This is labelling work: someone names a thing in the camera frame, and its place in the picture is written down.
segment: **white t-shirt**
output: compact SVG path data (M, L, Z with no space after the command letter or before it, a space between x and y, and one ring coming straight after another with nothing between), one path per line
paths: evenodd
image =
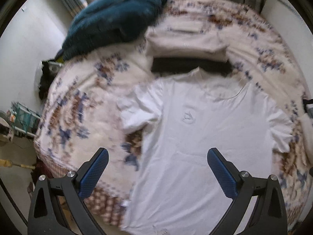
M262 178L271 174L272 149L289 151L291 122L274 100L252 83L241 86L200 68L138 85L118 106L125 133L145 126L140 169L123 221L131 234L212 231L232 200L208 166L210 148L239 171Z

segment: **bed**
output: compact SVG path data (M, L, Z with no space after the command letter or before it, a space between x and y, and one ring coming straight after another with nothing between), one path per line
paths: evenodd
M299 117L302 98L309 97L305 79L281 36L247 5L228 0L168 0L157 25L165 20L203 21L203 31L216 31L228 43L233 75L242 75L276 100L293 122L290 153L273 150L273 173L279 178L288 227L298 220L312 178ZM140 169L141 132L124 135L118 98L140 82L152 81L153 57L147 42L99 48L68 61L52 83L35 137L37 155L55 177L77 170L99 147L110 154L110 165L91 197L93 214L120 226L136 173Z

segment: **floral blanket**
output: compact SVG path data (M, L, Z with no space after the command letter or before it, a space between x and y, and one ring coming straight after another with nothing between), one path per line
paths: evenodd
M216 32L227 43L227 57L241 74L267 92L293 121L290 153L273 150L273 173L279 178L288 226L298 220L312 179L299 122L304 78L281 36L246 5L227 0L168 0L154 27L177 20L203 22L202 32ZM140 169L141 132L124 135L116 100L139 82L150 81L152 58L145 40L99 48L69 61L50 87L49 98L35 138L38 156L55 176L91 158L99 147L110 154L110 165L85 203L92 213L119 226L123 200Z

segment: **floral pattern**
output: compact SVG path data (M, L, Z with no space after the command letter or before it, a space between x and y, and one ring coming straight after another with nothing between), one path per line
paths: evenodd
M242 75L269 94L293 121L290 152L274 150L273 154L273 173L279 178L291 229L312 183L299 122L306 89L292 54L273 27L246 5L227 0L168 0L154 26L171 18L198 20L203 23L202 33L225 36L232 76ZM38 156L55 176L78 169L99 147L108 149L111 165L85 202L92 213L117 226L125 211L121 202L129 197L140 169L141 132L123 134L116 101L139 82L154 79L145 48L146 41L141 39L69 61L51 85L34 141Z

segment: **neckline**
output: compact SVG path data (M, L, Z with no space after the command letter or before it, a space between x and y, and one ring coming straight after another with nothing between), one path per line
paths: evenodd
M211 77L211 75L206 72L205 70L203 70L201 67L197 67L196 69L194 69L192 71L192 74L195 76L195 79L197 81L197 84L199 85L199 87L201 88L202 91L205 92L205 94L213 99L213 100L230 100L230 99L236 99L237 97L239 97L242 93L246 94L246 92L248 91L248 86L250 85L250 82L245 83L242 87L240 87L240 81L238 82L238 91L230 97L227 98L223 98L220 96L215 96L212 93L210 93L204 86L203 83L206 81L205 79L203 79L203 75L205 75L208 79Z

